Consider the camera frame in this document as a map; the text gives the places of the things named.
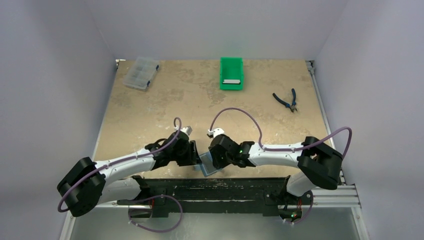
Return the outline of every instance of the small metal part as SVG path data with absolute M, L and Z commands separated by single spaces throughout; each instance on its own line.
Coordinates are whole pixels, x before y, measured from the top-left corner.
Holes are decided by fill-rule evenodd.
M 290 106 L 290 111 L 291 111 L 292 113 L 294 113 L 294 112 L 295 112 L 295 110 L 296 110 L 296 112 L 298 111 L 298 109 L 296 108 L 296 105 L 291 105 L 291 106 Z
M 192 134 L 193 129 L 191 126 L 185 126 L 183 128 L 181 128 L 181 132 L 187 134 L 187 136 L 190 136 L 190 134 Z
M 224 79 L 223 84 L 240 84 L 242 81 L 240 79 Z

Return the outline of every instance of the cable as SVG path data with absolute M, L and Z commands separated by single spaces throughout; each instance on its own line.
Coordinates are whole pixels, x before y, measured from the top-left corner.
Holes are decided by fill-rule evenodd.
M 176 118 L 173 119 L 173 125 L 174 125 L 174 127 L 177 127 L 176 120 L 178 120 L 179 126 L 178 126 L 178 129 L 176 131 L 176 134 L 173 136 L 173 138 L 171 139 L 171 141 L 169 141 L 167 144 L 165 144 L 164 146 L 162 146 L 162 147 L 160 147 L 160 148 L 158 148 L 158 149 L 156 149 L 154 151 L 143 153 L 143 154 L 140 154 L 140 155 L 137 155 L 137 153 L 136 153 L 134 156 L 124 157 L 122 159 L 119 159 L 119 160 L 116 160 L 116 161 L 113 161 L 113 162 L 109 163 L 109 165 L 106 165 L 105 164 L 105 165 L 103 165 L 103 166 L 101 166 L 99 168 L 96 168 L 93 171 L 89 172 L 87 175 L 83 176 L 80 180 L 78 180 L 73 186 L 71 186 L 68 189 L 68 191 L 65 192 L 65 194 L 62 196 L 62 198 L 59 201 L 59 205 L 57 206 L 57 211 L 59 213 L 65 213 L 65 212 L 67 212 L 69 210 L 69 208 L 62 209 L 62 204 L 65 202 L 65 199 L 69 196 L 69 194 L 71 194 L 71 192 L 76 187 L 78 187 L 82 182 L 84 182 L 86 179 L 88 179 L 89 177 L 91 177 L 95 173 L 98 173 L 98 172 L 100 172 L 103 169 L 107 169 L 108 167 L 111 167 L 111 166 L 116 165 L 116 164 L 120 164 L 120 163 L 125 162 L 125 161 L 128 161 L 128 160 L 138 159 L 138 158 L 142 158 L 142 157 L 146 157 L 146 156 L 149 156 L 149 155 L 158 153 L 158 152 L 162 151 L 163 149 L 167 148 L 173 141 L 175 141 L 175 139 L 177 139 L 177 137 L 178 137 L 178 135 L 180 134 L 180 131 L 181 131 L 181 126 L 182 126 L 181 118 L 176 117 Z
M 253 121 L 253 123 L 257 127 L 257 130 L 259 131 L 259 140 L 257 141 L 257 143 L 259 144 L 260 148 L 263 149 L 263 150 L 265 150 L 265 151 L 270 151 L 270 152 L 297 152 L 297 151 L 302 151 L 302 150 L 305 150 L 305 149 L 310 149 L 310 148 L 313 148 L 313 147 L 315 147 L 317 145 L 320 145 L 320 144 L 324 143 L 325 141 L 327 141 L 328 139 L 334 137 L 334 135 L 340 133 L 343 130 L 348 130 L 349 131 L 349 136 L 347 137 L 347 143 L 346 143 L 346 147 L 344 148 L 342 159 L 345 158 L 346 153 L 348 152 L 349 146 L 351 145 L 352 129 L 350 127 L 348 127 L 348 126 L 344 126 L 344 127 L 341 127 L 339 129 L 337 129 L 336 131 L 332 132 L 330 135 L 324 137 L 323 139 L 321 139 L 319 141 L 316 141 L 316 142 L 314 142 L 314 143 L 312 143 L 310 145 L 303 146 L 303 147 L 298 147 L 298 148 L 267 148 L 267 147 L 264 147 L 264 145 L 262 144 L 262 130 L 261 130 L 261 127 L 259 126 L 258 122 L 247 111 L 245 111 L 243 109 L 240 109 L 238 107 L 227 107 L 227 108 L 224 108 L 221 111 L 219 111 L 216 114 L 215 118 L 213 119 L 212 124 L 210 125 L 210 128 L 209 128 L 209 131 L 212 131 L 212 128 L 214 127 L 214 123 L 217 120 L 218 116 L 222 112 L 225 112 L 227 110 L 237 110 L 237 111 L 240 111 L 240 112 L 246 114 Z
M 131 202 L 133 202 L 133 203 L 142 203 L 142 202 L 145 202 L 145 201 L 149 201 L 149 200 L 157 199 L 157 198 L 162 198 L 162 197 L 174 200 L 176 202 L 176 204 L 178 205 L 178 207 L 179 207 L 179 213 L 180 213 L 179 219 L 175 223 L 174 226 L 172 226 L 172 227 L 170 227 L 168 229 L 165 229 L 165 230 L 156 230 L 156 229 L 152 229 L 152 228 L 148 228 L 148 227 L 142 226 L 142 225 L 136 223 L 135 221 L 133 221 L 131 219 L 131 210 L 128 210 L 128 219 L 129 219 L 129 222 L 128 223 L 129 224 L 133 224 L 136 227 L 142 228 L 144 230 L 147 230 L 147 231 L 150 231 L 150 232 L 153 232 L 153 233 L 166 233 L 166 232 L 172 231 L 176 227 L 178 227 L 178 225 L 181 223 L 181 220 L 183 219 L 183 207 L 181 206 L 181 203 L 177 199 L 175 199 L 174 197 L 169 196 L 169 195 L 156 195 L 156 196 L 148 197 L 146 199 L 135 200 L 135 201 L 131 201 Z
M 311 194 L 310 194 L 310 206 L 309 206 L 309 208 L 308 208 L 308 210 L 306 211 L 306 213 L 305 214 L 302 214 L 302 218 L 301 219 L 299 219 L 299 220 L 297 220 L 296 222 L 293 222 L 292 224 L 299 224 L 300 222 L 302 222 L 303 220 L 305 220 L 306 219 L 306 217 L 309 215 L 309 213 L 311 212 L 311 210 L 312 210 L 312 205 L 314 205 L 314 194 L 312 193 L 312 191 L 311 191 Z

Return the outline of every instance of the black mounting base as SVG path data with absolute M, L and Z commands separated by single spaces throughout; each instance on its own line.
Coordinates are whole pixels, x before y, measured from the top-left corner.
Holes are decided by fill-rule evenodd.
M 278 206 L 284 206 L 285 202 L 273 196 L 281 193 L 285 180 L 286 177 L 137 179 L 139 183 L 142 182 L 142 185 L 148 187 L 141 190 L 136 200 L 165 194 L 178 199 L 184 213 L 280 216 L 282 213 Z M 311 204 L 306 193 L 301 199 L 304 205 Z M 119 200 L 117 204 L 133 205 L 128 200 Z M 177 204 L 171 199 L 154 200 L 152 211 L 154 218 L 166 218 L 169 213 L 179 212 Z

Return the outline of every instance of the wooden tabletop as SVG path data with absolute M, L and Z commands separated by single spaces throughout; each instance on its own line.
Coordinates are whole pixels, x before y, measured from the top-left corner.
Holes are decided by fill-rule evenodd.
M 249 112 L 259 123 L 264 144 L 298 143 L 306 136 L 327 134 L 317 95 L 304 60 L 243 60 L 242 91 L 220 90 L 219 60 L 165 60 L 147 91 L 128 88 L 123 79 L 134 61 L 121 61 L 100 130 L 94 159 L 109 160 L 138 151 L 146 144 L 167 138 L 173 119 L 191 126 L 191 140 L 198 152 L 208 150 L 206 136 L 214 116 L 227 107 Z M 291 102 L 296 90 L 298 112 L 292 113 L 272 96 Z M 243 113 L 226 111 L 214 128 L 224 129 L 234 141 L 258 141 L 254 123 Z M 239 168 L 229 165 L 210 178 L 286 177 L 299 172 L 288 166 L 264 165 Z M 146 178 L 203 178 L 193 166 L 175 162 L 149 172 Z

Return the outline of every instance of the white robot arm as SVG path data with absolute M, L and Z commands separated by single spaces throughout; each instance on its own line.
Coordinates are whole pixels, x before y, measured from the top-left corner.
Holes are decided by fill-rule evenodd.
M 303 142 L 286 145 L 260 145 L 258 142 L 245 141 L 237 144 L 224 134 L 221 128 L 208 131 L 208 136 L 213 138 L 209 152 L 213 166 L 222 169 L 229 164 L 241 168 L 262 165 L 290 166 L 301 169 L 290 176 L 285 186 L 285 191 L 296 197 L 316 187 L 335 190 L 338 185 L 339 173 L 342 167 L 342 154 L 332 147 L 321 143 L 307 148 L 319 140 L 308 136 Z

